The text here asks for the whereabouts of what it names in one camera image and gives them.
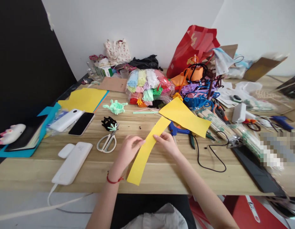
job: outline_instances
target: blue glue gun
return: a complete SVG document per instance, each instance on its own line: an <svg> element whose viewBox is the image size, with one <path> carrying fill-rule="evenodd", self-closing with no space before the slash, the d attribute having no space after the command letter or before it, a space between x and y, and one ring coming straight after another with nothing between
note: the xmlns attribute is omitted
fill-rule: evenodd
<svg viewBox="0 0 295 229"><path fill-rule="evenodd" d="M171 123L169 124L169 129L171 131L171 135L175 136L177 135L177 133L181 133L181 134L189 134L190 131L188 129L179 129L177 127L175 127L173 121L171 121Z"/></svg>
<svg viewBox="0 0 295 229"><path fill-rule="evenodd" d="M287 119L287 117L285 116L271 116L271 119L280 124L284 130L291 131L292 129L294 129L294 127L292 127L285 121Z"/></svg>

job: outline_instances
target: black bag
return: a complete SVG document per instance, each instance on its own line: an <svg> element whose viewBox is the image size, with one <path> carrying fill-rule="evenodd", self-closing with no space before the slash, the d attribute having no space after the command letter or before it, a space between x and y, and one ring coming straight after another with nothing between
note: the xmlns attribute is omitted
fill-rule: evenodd
<svg viewBox="0 0 295 229"><path fill-rule="evenodd" d="M157 55L150 55L142 60L134 58L131 62L129 62L129 65L139 69L159 69L159 63L156 56Z"/></svg>

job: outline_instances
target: red chair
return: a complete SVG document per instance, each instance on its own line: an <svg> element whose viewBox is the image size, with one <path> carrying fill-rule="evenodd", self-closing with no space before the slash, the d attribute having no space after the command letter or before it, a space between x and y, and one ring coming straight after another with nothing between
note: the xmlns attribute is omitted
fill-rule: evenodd
<svg viewBox="0 0 295 229"><path fill-rule="evenodd" d="M286 229L285 225L282 224L270 211L268 211L258 200L250 196L254 208L257 212L260 223L254 218L254 215L250 209L249 203L246 196L226 196L224 205L233 216L237 225L240 229L264 229L264 228L275 228L275 229ZM196 220L200 225L206 229L201 219L209 223L205 214L201 210L199 204L195 202L194 198L189 199L190 208Z"/></svg>

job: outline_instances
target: yellow construction paper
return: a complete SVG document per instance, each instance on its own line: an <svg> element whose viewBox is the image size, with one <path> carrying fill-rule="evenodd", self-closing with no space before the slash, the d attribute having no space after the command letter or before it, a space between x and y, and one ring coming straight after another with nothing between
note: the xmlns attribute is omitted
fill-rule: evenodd
<svg viewBox="0 0 295 229"><path fill-rule="evenodd" d="M106 94L106 90L82 88L71 92L68 100L59 100L63 109L79 109L93 113Z"/></svg>
<svg viewBox="0 0 295 229"><path fill-rule="evenodd" d="M194 115L178 97L165 105L159 113L203 138L211 125L209 120Z"/></svg>
<svg viewBox="0 0 295 229"><path fill-rule="evenodd" d="M171 121L166 119L165 117L161 117L156 123L156 125L153 127L153 129L150 131L150 133L145 139L146 142L141 146L138 155L135 159L135 162L132 165L132 168L127 178L127 182L136 185L140 184L143 171L147 163L147 159L156 143L156 140L154 139L153 135L160 136L162 132L165 130L165 128L167 128L167 126L170 124L170 122Z"/></svg>

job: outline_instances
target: red string bracelet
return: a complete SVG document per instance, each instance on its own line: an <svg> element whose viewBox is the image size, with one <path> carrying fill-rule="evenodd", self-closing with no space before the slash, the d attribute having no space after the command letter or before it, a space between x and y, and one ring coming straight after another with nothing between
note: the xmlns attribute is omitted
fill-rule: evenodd
<svg viewBox="0 0 295 229"><path fill-rule="evenodd" d="M120 182L120 180L124 180L123 177L120 177L120 179L118 179L117 182L112 182L112 181L108 178L108 174L109 174L109 171L107 171L107 181L108 181L109 183L111 183L111 184L116 184L116 183Z"/></svg>

